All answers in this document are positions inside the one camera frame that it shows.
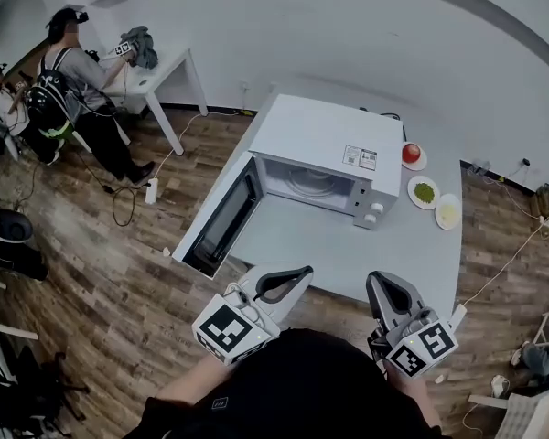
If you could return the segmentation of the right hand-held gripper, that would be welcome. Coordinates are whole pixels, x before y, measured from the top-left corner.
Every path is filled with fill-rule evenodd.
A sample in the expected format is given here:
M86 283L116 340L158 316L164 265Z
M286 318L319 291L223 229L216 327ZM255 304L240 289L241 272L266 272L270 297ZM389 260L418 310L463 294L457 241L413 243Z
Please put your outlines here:
M423 308L420 294L405 279L374 271L367 277L366 291L372 316L379 324L370 336L375 361L386 360L407 378L418 378L458 348L449 322L432 308ZM418 309L392 326L393 312L411 315Z

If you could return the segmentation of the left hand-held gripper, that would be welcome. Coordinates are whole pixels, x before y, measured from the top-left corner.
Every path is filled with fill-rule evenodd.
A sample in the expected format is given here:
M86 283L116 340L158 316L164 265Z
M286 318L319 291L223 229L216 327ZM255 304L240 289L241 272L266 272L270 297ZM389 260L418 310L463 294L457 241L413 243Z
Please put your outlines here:
M223 365L279 338L282 322L310 286L310 265L256 265L216 294L192 324L195 339Z

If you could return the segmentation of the white microwave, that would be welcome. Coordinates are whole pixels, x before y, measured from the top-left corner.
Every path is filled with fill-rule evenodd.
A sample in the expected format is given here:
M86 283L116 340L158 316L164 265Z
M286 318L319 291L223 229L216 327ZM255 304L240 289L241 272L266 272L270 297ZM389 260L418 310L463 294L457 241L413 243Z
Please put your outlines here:
M286 198L376 230L399 198L403 125L386 115L273 94L221 170L172 257L211 278L264 198ZM340 179L334 195L308 198L291 171Z

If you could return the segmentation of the person's right forearm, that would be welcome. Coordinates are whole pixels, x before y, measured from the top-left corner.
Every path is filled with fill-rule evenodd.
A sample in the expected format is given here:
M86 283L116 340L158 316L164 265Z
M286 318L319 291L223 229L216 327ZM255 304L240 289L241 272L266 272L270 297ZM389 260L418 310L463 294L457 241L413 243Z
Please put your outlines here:
M389 374L388 379L398 391L415 401L430 427L442 426L438 412L429 396L424 378L411 379L396 371Z

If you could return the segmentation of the person's left forearm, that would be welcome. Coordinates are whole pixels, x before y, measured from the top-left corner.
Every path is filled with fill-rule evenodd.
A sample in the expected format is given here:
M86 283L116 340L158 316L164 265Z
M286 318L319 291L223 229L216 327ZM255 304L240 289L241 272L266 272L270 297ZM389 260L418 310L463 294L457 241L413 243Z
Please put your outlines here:
M226 366L208 355L188 372L169 382L156 397L166 402L195 404L226 381L233 369L233 365Z

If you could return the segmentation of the plate of yellow food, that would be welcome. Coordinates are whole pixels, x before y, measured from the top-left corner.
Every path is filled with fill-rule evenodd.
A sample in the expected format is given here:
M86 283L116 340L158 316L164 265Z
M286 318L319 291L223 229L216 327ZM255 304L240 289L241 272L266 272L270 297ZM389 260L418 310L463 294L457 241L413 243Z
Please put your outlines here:
M436 224L442 230L453 230L461 221L462 206L457 196L445 194L436 203Z

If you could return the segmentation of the plate of green food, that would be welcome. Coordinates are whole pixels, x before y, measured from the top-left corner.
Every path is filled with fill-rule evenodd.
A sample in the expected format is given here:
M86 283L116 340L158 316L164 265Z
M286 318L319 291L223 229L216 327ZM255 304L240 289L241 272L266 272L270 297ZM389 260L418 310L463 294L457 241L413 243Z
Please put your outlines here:
M431 210L436 208L440 199L440 191L436 183L425 176L411 177L407 184L409 199L420 209Z

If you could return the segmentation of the white square table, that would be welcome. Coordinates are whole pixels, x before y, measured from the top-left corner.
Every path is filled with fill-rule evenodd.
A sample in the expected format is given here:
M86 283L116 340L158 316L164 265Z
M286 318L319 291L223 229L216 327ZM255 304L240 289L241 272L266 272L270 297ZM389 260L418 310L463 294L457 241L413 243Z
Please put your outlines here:
M460 154L446 121L419 109L381 106L371 111L398 113L408 140L428 156L421 172L404 169L400 197L378 230L349 223L349 217L309 207L286 198L260 203L231 249L231 257L249 264L304 261L316 270L313 285L331 293L368 302L365 280L386 271L415 285L425 303L449 318L455 304L461 253L461 218L453 230L442 230L435 212L418 208L407 186L417 175L432 179L440 193L461 203Z

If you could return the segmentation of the person's black shirt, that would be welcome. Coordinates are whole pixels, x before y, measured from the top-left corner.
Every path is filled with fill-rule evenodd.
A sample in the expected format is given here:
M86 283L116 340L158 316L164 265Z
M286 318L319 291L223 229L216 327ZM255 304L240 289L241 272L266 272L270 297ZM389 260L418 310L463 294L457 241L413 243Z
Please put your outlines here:
M348 341L287 329L195 404L147 399L124 439L450 439Z

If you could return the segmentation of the small white plate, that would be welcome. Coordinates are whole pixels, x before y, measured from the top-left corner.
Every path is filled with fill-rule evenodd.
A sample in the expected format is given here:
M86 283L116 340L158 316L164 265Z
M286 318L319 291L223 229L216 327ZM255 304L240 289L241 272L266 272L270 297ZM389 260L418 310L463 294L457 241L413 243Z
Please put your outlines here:
M425 151L423 149L420 149L420 156L413 163L407 163L403 160L402 166L413 171L421 171L425 169L425 167L427 166L427 156L425 154Z

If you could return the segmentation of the checkered cloth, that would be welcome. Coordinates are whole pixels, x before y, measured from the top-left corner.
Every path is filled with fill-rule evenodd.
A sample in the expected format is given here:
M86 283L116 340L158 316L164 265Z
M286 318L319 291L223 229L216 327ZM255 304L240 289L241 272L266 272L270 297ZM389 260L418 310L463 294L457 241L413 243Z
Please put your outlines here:
M549 439L549 390L532 397L513 393L494 439Z

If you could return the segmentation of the white side table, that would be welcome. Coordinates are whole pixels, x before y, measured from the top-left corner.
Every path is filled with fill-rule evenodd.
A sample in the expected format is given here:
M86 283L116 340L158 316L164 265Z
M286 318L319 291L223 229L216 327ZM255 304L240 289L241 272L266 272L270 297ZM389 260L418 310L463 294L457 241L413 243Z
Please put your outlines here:
M184 153L183 146L161 106L156 95L157 90L175 70L183 66L195 103L199 107L199 113L207 116L209 111L190 48L181 45L178 46L175 52L159 51L158 54L159 62L154 69L130 68L126 65L125 69L117 75L112 84L106 87L103 92L111 98L122 98L126 95L127 97L144 99L173 151L177 155L182 155Z

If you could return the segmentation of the black office chair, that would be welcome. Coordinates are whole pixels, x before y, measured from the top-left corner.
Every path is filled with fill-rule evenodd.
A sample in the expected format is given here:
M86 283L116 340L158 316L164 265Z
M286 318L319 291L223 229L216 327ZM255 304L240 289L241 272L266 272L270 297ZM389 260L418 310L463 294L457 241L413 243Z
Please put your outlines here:
M72 385L61 367L66 354L38 363L29 347L20 351L14 363L16 378L0 376L0 439L72 439L58 424L62 409L67 409L78 422L85 415L70 404L66 393L76 391L86 395L86 385Z

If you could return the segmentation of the grey cloth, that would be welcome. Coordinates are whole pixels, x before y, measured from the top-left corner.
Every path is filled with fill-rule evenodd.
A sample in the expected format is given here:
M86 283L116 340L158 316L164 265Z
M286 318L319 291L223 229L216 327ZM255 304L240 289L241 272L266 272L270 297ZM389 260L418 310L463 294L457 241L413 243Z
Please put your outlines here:
M152 70L158 65L158 55L154 49L154 40L148 33L148 27L133 27L121 35L121 42L127 42L135 53L129 61L131 67Z

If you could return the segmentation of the black backpack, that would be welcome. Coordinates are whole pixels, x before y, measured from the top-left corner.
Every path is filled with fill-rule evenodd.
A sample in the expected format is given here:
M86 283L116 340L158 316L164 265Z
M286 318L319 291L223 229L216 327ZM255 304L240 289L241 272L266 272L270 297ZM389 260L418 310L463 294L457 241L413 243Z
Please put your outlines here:
M73 123L66 103L68 87L56 70L44 70L27 91L29 121L47 138L69 140Z

